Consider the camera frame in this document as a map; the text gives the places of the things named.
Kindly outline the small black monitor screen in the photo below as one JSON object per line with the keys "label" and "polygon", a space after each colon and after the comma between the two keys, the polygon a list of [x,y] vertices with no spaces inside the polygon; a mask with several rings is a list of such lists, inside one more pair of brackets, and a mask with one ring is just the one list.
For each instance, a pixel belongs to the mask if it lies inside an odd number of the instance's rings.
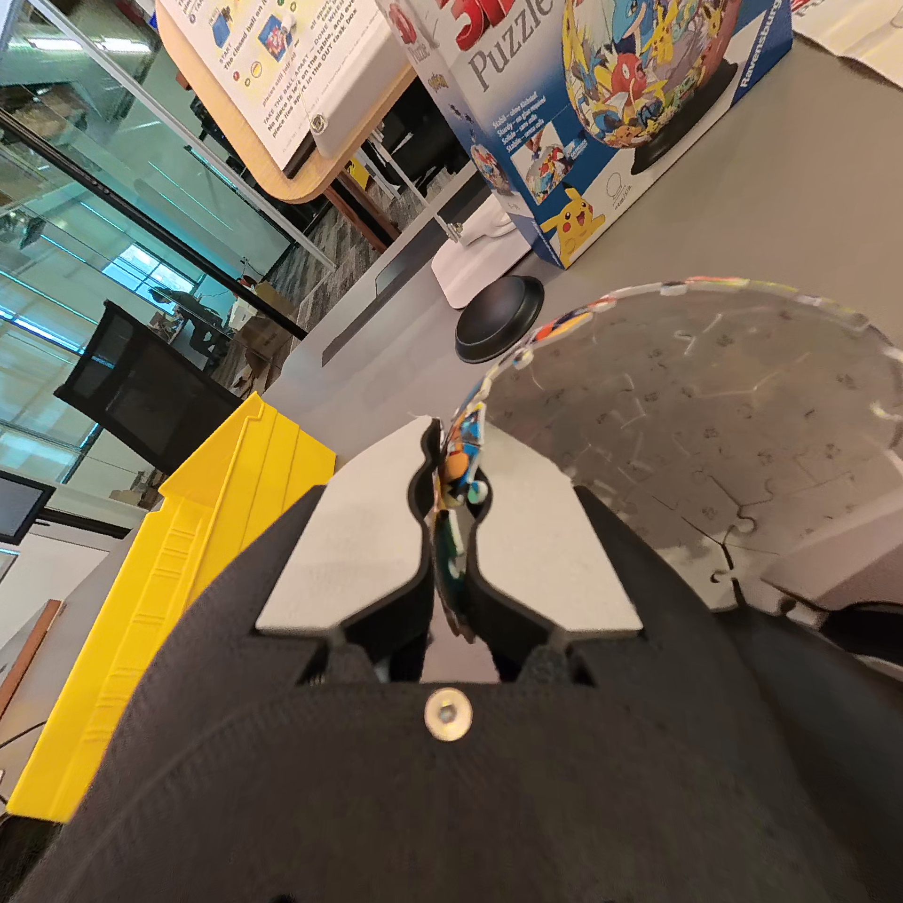
{"label": "small black monitor screen", "polygon": [[2,469],[1,542],[19,545],[54,492],[52,485]]}

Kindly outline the black metal post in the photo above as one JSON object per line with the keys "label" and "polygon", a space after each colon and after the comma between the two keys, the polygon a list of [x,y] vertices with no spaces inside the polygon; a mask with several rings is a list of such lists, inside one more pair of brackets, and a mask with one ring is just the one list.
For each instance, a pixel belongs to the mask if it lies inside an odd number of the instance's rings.
{"label": "black metal post", "polygon": [[303,341],[308,336],[308,332],[296,322],[289,319],[287,315],[283,314],[272,304],[253,293],[248,286],[229,275],[220,266],[209,261],[203,254],[199,254],[192,246],[181,240],[173,232],[165,229],[156,222],[156,220],[141,211],[141,209],[135,207],[133,203],[121,194],[108,187],[105,183],[99,181],[78,164],[74,163],[68,156],[56,149],[44,138],[34,133],[5,110],[1,111],[1,125],[5,132],[11,133],[22,144],[33,152],[36,152],[39,157],[48,164],[51,164],[60,170],[62,174],[68,176],[81,187],[84,187],[95,197],[106,203],[107,206],[115,209],[134,225],[153,236],[173,251],[174,254],[178,254],[191,265],[197,267],[197,269],[206,277],[210,277],[236,297],[247,302],[254,310],[264,314],[273,322],[276,322],[276,324],[289,335],[299,341]]}

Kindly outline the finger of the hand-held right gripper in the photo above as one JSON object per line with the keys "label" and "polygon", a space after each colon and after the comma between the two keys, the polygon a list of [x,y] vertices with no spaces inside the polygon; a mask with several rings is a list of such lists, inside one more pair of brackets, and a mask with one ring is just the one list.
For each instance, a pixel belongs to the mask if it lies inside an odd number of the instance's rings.
{"label": "finger of the hand-held right gripper", "polygon": [[822,636],[872,671],[902,680],[901,631],[823,631]]}
{"label": "finger of the hand-held right gripper", "polygon": [[765,569],[765,612],[824,636],[902,634],[902,500],[817,528]]}

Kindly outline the plywood sign board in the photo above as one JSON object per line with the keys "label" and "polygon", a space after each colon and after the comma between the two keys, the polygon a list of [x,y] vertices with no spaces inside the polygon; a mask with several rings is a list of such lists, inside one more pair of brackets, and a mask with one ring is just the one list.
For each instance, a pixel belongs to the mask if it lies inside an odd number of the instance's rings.
{"label": "plywood sign board", "polygon": [[267,194],[330,186],[414,79],[375,2],[155,3],[180,74]]}

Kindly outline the yellow box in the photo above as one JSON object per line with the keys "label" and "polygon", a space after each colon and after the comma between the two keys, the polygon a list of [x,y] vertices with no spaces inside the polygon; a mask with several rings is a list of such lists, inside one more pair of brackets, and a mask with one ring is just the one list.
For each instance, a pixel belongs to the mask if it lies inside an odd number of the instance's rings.
{"label": "yellow box", "polygon": [[186,610],[311,488],[337,455],[258,394],[239,404],[161,486],[7,810],[65,823],[96,776],[143,675]]}

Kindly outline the white stand base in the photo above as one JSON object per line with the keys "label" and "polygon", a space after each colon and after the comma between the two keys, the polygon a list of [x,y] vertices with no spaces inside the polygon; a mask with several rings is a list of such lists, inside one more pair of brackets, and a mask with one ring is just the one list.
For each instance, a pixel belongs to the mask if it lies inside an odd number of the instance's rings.
{"label": "white stand base", "polygon": [[456,228],[457,240],[440,247],[431,268],[450,308],[462,310],[531,248],[495,195]]}

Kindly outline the black round ball stand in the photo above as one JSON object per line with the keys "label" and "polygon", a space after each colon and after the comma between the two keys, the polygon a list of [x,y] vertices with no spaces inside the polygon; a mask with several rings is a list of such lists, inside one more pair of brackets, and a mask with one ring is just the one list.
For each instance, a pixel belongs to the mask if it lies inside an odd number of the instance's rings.
{"label": "black round ball stand", "polygon": [[509,351],[533,326],[544,300],[545,287],[536,277],[507,275],[489,283],[458,318],[457,357],[476,365]]}

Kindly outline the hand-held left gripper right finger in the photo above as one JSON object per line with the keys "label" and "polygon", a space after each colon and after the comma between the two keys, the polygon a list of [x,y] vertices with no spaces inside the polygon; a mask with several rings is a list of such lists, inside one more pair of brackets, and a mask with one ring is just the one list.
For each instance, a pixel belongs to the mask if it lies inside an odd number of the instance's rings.
{"label": "hand-held left gripper right finger", "polygon": [[499,681],[516,681],[543,649],[569,657],[644,635],[572,480],[498,426],[486,428],[467,503],[466,619]]}

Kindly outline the partly built puzzle ball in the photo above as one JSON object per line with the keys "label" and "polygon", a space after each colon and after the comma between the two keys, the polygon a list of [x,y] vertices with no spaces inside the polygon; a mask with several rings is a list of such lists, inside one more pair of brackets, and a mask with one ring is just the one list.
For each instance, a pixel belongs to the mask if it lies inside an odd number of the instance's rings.
{"label": "partly built puzzle ball", "polygon": [[737,278],[627,288],[534,328],[480,374],[445,438],[435,568],[468,639],[467,503],[486,493],[488,426],[572,480],[642,638],[699,644],[742,610],[786,618],[765,612],[766,567],[901,498],[901,348],[856,311]]}

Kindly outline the cardboard box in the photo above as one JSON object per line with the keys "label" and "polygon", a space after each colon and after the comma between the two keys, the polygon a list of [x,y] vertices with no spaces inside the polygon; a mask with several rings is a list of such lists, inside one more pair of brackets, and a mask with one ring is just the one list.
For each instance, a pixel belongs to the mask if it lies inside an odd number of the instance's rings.
{"label": "cardboard box", "polygon": [[281,376],[295,337],[272,318],[236,298],[228,325],[232,343],[222,377],[232,393],[246,398],[263,395]]}

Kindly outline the white instruction sheet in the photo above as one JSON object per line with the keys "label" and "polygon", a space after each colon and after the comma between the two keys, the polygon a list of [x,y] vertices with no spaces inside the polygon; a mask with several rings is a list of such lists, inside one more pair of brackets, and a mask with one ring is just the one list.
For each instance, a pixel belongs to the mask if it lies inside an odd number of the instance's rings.
{"label": "white instruction sheet", "polygon": [[901,1],[793,1],[794,33],[902,87]]}

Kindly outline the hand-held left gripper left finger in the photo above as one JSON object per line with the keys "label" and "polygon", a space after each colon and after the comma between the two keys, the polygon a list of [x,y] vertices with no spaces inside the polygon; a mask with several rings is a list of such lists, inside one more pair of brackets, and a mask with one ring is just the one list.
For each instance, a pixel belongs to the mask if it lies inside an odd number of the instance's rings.
{"label": "hand-held left gripper left finger", "polygon": [[417,416],[346,462],[320,494],[257,632],[357,646],[389,681],[419,681],[434,610],[426,525],[442,436]]}

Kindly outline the printed puzzle box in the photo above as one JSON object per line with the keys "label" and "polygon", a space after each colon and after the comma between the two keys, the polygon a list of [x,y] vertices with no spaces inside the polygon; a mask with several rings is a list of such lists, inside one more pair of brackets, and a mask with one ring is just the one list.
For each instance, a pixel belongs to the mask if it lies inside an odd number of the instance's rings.
{"label": "printed puzzle box", "polygon": [[782,1],[377,6],[521,235],[561,268],[793,42]]}

